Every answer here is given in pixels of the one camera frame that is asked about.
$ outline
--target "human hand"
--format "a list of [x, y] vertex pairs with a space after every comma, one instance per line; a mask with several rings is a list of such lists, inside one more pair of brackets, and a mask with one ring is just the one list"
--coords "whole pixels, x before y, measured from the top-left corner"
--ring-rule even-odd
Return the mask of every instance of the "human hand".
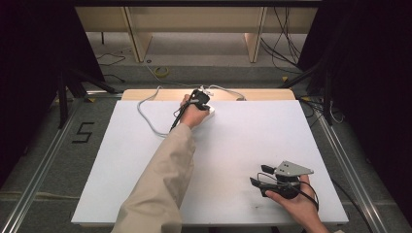
[[[310, 197], [314, 198], [315, 193], [312, 188], [306, 184], [309, 183], [308, 175], [300, 176], [300, 180], [304, 183], [301, 183], [300, 190], [308, 194]], [[297, 195], [293, 199], [285, 199], [276, 192], [267, 190], [265, 192], [266, 196], [275, 202], [279, 203], [292, 218], [299, 223], [303, 228], [306, 229], [308, 233], [317, 232], [324, 233], [328, 232], [326, 227], [321, 223], [321, 220], [318, 216], [318, 211], [316, 210], [315, 205], [307, 197], [302, 194]]]
[[[181, 107], [189, 100], [189, 98], [190, 96], [186, 94], [185, 98], [181, 102]], [[197, 109], [195, 105], [190, 104], [183, 113], [180, 123], [183, 123], [192, 129], [194, 126], [199, 125], [207, 115], [209, 115], [208, 110], [202, 111]]]

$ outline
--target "human arm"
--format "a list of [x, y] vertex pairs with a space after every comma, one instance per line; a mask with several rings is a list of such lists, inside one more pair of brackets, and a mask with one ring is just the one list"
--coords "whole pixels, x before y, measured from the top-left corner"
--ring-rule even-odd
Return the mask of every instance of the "human arm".
[[191, 128], [208, 113], [189, 106], [181, 123], [163, 140], [120, 207], [113, 232], [180, 232], [179, 208], [189, 186], [195, 151]]
[[[309, 183], [308, 175], [300, 176], [300, 180], [303, 182], [300, 185], [301, 191], [314, 198], [315, 194], [312, 188], [306, 184]], [[302, 194], [297, 195], [291, 200], [285, 199], [278, 193], [270, 190], [266, 191], [265, 194], [285, 208], [292, 218], [299, 223], [307, 233], [329, 232], [319, 219], [318, 211], [313, 202]]]

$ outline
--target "fingers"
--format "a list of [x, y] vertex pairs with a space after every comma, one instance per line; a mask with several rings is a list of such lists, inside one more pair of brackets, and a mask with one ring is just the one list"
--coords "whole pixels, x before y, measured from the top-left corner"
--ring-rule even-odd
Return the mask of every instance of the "fingers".
[[188, 100], [190, 99], [190, 95], [185, 94], [185, 97], [183, 98], [182, 102], [181, 102], [181, 107], [185, 105], [186, 102], [188, 102]]
[[279, 195], [278, 193], [274, 191], [267, 190], [264, 192], [264, 194], [266, 194], [266, 196], [269, 197], [270, 199], [279, 203], [281, 206], [284, 206], [285, 201], [288, 201], [287, 199], [285, 199], [284, 197], [282, 197], [281, 195]]
[[309, 183], [309, 184], [310, 184], [310, 182], [309, 182], [309, 176], [308, 176], [308, 175], [302, 175], [302, 176], [300, 176], [300, 181], [301, 181], [301, 182], [305, 182], [305, 183], [301, 183], [301, 184], [300, 184], [300, 190], [303, 191], [303, 192], [305, 192], [305, 193], [308, 194], [309, 196], [312, 196], [312, 197], [313, 197], [314, 193], [313, 193], [312, 188], [310, 188], [310, 186], [309, 186], [308, 184], [306, 184], [306, 183]]

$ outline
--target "gray floor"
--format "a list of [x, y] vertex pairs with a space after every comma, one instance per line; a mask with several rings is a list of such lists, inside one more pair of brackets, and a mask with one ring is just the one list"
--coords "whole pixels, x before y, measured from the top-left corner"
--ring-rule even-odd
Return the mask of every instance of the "gray floor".
[[[227, 88], [274, 88], [282, 83], [282, 77], [292, 78], [295, 76], [274, 68], [271, 56], [262, 50], [259, 52], [257, 63], [250, 63], [241, 34], [154, 34], [146, 62], [139, 64], [134, 61], [133, 54], [129, 49], [127, 35], [105, 33], [105, 45], [100, 43], [100, 33], [89, 33], [88, 36], [96, 55], [113, 53], [125, 57], [125, 60], [116, 65], [101, 66], [105, 75], [116, 75], [125, 79], [125, 83], [122, 83], [113, 76], [106, 77], [107, 84], [117, 89], [155, 88], [158, 85], [182, 88], [178, 84], [166, 82], [219, 84]], [[265, 40], [270, 43], [274, 43], [277, 39], [277, 35], [264, 36]], [[305, 36], [295, 35], [293, 38], [295, 44], [301, 47]], [[285, 41], [282, 43], [279, 50], [283, 54], [288, 54]], [[117, 60], [119, 60], [118, 57], [105, 55], [98, 61], [102, 64], [110, 64]], [[285, 62], [277, 62], [276, 65], [294, 70]], [[152, 69], [157, 66], [167, 66], [170, 69], [170, 75], [159, 81], [153, 77], [146, 66]], [[292, 90], [296, 96], [305, 94], [307, 82], [293, 87]], [[85, 87], [90, 91], [99, 91], [97, 87], [88, 83], [85, 83]], [[75, 100], [76, 105], [69, 103], [69, 106], [72, 108], [78, 106], [78, 109], [50, 169], [42, 180], [35, 200], [19, 226], [18, 232], [111, 231], [110, 227], [83, 228], [70, 222], [111, 113], [116, 102], [120, 99], [118, 96], [108, 97], [107, 95], [93, 97], [87, 101]], [[302, 105], [302, 109], [307, 115], [311, 114], [312, 110], [307, 106]], [[312, 125], [314, 138], [330, 176], [355, 198], [333, 147], [322, 128], [321, 121], [318, 120], [317, 116], [308, 117], [307, 120], [308, 124]], [[84, 127], [84, 131], [92, 132], [91, 137], [86, 144], [74, 144], [73, 141], [85, 138], [85, 135], [77, 135], [82, 122], [93, 122], [93, 124]], [[0, 222], [7, 221], [19, 196], [30, 183], [37, 167], [47, 154], [57, 133], [58, 123], [58, 105], [52, 103], [50, 111], [39, 128], [37, 137], [33, 139], [28, 148], [27, 155], [21, 158], [14, 172], [0, 190]], [[412, 232], [411, 227], [390, 193], [380, 182], [373, 167], [366, 162], [350, 125], [343, 121], [342, 123], [334, 123], [332, 127], [356, 168], [367, 194], [376, 206], [387, 232]], [[337, 230], [368, 232], [353, 204], [340, 189], [337, 188], [337, 192], [350, 221], [345, 225], [329, 226], [329, 230], [332, 232]], [[301, 231], [299, 226], [282, 226], [279, 229], [283, 233]], [[225, 227], [219, 231], [223, 233], [252, 233], [271, 232], [271, 229], [270, 227]], [[208, 232], [208, 229], [185, 227], [183, 232]]]

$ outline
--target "white cable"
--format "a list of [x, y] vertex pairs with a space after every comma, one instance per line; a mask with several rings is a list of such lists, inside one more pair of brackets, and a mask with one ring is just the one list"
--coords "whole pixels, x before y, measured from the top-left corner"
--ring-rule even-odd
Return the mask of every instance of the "white cable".
[[[148, 68], [148, 70], [152, 73], [152, 75], [153, 75], [159, 82], [161, 82], [161, 83], [172, 83], [172, 84], [179, 84], [179, 85], [183, 85], [183, 86], [200, 86], [200, 88], [201, 88], [203, 91], [205, 91], [205, 93], [208, 92], [207, 90], [204, 89], [204, 87], [203, 87], [202, 84], [183, 84], [183, 83], [173, 83], [173, 82], [161, 81], [161, 80], [155, 75], [155, 73], [152, 71], [152, 69], [149, 68], [148, 65], [145, 65], [145, 66], [146, 66], [146, 68]], [[167, 133], [158, 132], [158, 131], [155, 129], [155, 127], [152, 125], [152, 123], [151, 123], [151, 121], [148, 119], [148, 117], [143, 114], [143, 112], [142, 112], [142, 110], [141, 110], [141, 108], [140, 108], [140, 106], [141, 106], [144, 102], [146, 102], [146, 101], [149, 100], [149, 99], [155, 98], [155, 97], [157, 96], [158, 90], [159, 90], [160, 88], [162, 88], [162, 87], [159, 85], [153, 95], [151, 95], [151, 96], [149, 96], [148, 98], [140, 101], [140, 102], [137, 104], [137, 111], [138, 111], [139, 114], [146, 120], [146, 122], [148, 123], [148, 125], [151, 127], [152, 131], [153, 131], [157, 136], [162, 137], [162, 138], [165, 138], [165, 137], [167, 137], [168, 134], [167, 134]], [[211, 89], [211, 88], [218, 88], [218, 89], [222, 89], [222, 90], [227, 91], [227, 92], [235, 93], [235, 94], [241, 96], [243, 100], [246, 100], [246, 97], [245, 97], [242, 93], [237, 92], [237, 91], [234, 91], [234, 90], [226, 89], [226, 88], [223, 88], [223, 87], [218, 86], [218, 85], [215, 85], [215, 84], [209, 85], [208, 88], [209, 88], [209, 89]]]
[[230, 89], [226, 89], [226, 88], [223, 88], [223, 87], [221, 87], [221, 86], [214, 85], [214, 84], [209, 85], [209, 89], [211, 89], [211, 88], [222, 89], [222, 90], [227, 91], [227, 92], [231, 92], [231, 93], [238, 94], [238, 95], [240, 95], [240, 96], [242, 97], [243, 100], [246, 100], [246, 97], [245, 97], [242, 93], [240, 93], [240, 92], [237, 92], [237, 91], [234, 91], [234, 90], [230, 90]]
[[337, 120], [335, 117], [334, 117], [334, 115], [333, 115], [333, 113], [332, 113], [332, 105], [333, 105], [333, 101], [330, 101], [330, 115], [332, 116], [332, 118], [334, 119], [334, 121], [336, 121], [337, 123], [342, 123], [343, 122], [343, 119], [345, 118], [345, 116], [344, 115], [342, 115], [342, 118], [340, 119], [340, 120]]
[[146, 120], [146, 122], [148, 123], [148, 125], [151, 127], [152, 131], [153, 131], [157, 136], [162, 137], [162, 138], [165, 138], [165, 137], [167, 137], [168, 134], [167, 134], [167, 133], [165, 134], [165, 133], [160, 133], [160, 132], [158, 132], [158, 131], [155, 129], [155, 127], [152, 125], [152, 123], [151, 123], [151, 121], [148, 119], [148, 117], [145, 116], [145, 115], [143, 114], [142, 110], [140, 109], [140, 105], [142, 105], [142, 104], [143, 104], [144, 102], [146, 102], [147, 100], [152, 99], [152, 98], [155, 98], [155, 97], [157, 96], [158, 90], [159, 90], [160, 88], [162, 88], [162, 87], [161, 87], [161, 86], [158, 86], [157, 89], [155, 90], [155, 94], [153, 94], [153, 95], [151, 95], [150, 97], [148, 97], [148, 98], [140, 101], [140, 102], [137, 104], [137, 111], [138, 111], [139, 114]]

